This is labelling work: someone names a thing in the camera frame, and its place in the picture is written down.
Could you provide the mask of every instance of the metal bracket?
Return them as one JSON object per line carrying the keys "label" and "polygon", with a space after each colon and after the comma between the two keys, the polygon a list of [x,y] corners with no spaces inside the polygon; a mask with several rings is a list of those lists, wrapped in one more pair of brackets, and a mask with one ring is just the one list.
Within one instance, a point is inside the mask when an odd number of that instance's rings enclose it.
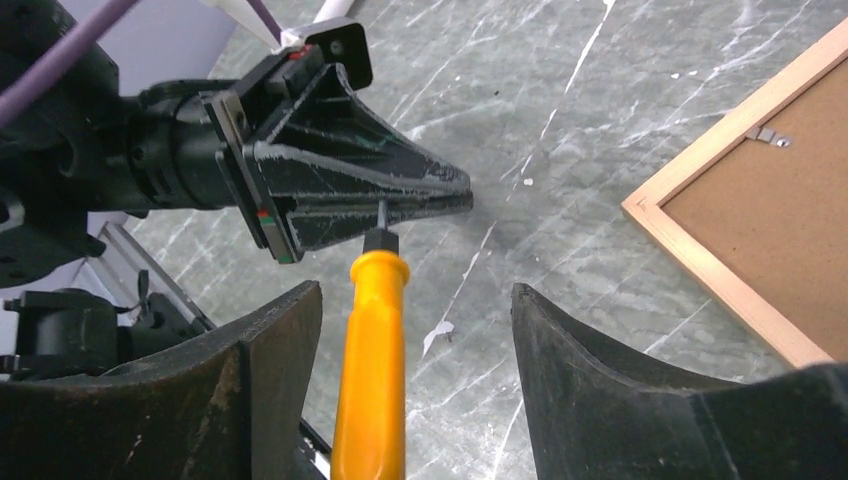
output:
{"label": "metal bracket", "polygon": [[775,147],[786,148],[792,144],[792,139],[786,135],[777,133],[774,129],[767,127],[754,127],[747,135],[751,140],[765,142]]}

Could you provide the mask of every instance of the gray marble surface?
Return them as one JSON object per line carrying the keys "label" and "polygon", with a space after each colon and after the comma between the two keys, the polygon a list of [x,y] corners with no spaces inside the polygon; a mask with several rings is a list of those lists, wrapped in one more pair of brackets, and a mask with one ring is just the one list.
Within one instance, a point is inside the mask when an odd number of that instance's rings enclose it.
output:
{"label": "gray marble surface", "polygon": [[[319,0],[274,0],[302,24]],[[376,80],[362,98],[472,177],[464,216],[400,226],[409,478],[534,478],[509,318],[528,282],[670,363],[738,381],[783,371],[625,219],[620,202],[848,15],[844,0],[368,0]],[[216,76],[263,56],[237,32]],[[325,319],[305,415],[332,438],[351,242],[282,268],[238,212],[157,213],[132,232],[226,322],[303,279]],[[422,358],[441,319],[456,326]]]}

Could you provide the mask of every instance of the cork board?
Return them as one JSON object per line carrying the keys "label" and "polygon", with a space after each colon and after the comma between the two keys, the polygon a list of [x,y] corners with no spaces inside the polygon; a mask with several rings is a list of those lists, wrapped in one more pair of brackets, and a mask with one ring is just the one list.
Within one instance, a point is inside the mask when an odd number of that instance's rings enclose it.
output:
{"label": "cork board", "polygon": [[848,361],[848,62],[663,206],[836,360]]}
{"label": "cork board", "polygon": [[848,20],[622,204],[796,367],[848,361],[846,57]]}

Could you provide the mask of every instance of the screwdriver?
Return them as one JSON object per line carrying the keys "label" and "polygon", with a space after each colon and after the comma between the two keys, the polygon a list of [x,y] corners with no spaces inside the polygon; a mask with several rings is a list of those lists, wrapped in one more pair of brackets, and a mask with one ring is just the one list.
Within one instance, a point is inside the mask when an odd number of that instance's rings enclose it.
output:
{"label": "screwdriver", "polygon": [[353,311],[345,339],[330,475],[333,480],[406,477],[403,289],[409,266],[380,201],[350,269]]}

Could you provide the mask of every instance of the screw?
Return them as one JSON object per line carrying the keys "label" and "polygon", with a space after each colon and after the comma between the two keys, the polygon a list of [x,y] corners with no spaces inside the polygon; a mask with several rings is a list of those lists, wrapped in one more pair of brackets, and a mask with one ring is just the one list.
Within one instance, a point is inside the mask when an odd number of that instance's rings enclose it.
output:
{"label": "screw", "polygon": [[144,150],[141,147],[135,147],[130,152],[130,158],[133,159],[135,163],[141,163],[144,160]]}
{"label": "screw", "polygon": [[247,117],[244,115],[244,112],[236,113],[236,125],[242,129],[247,129]]}
{"label": "screw", "polygon": [[342,42],[338,40],[333,40],[330,42],[330,52],[335,56],[340,56],[344,53],[344,46],[342,46]]}

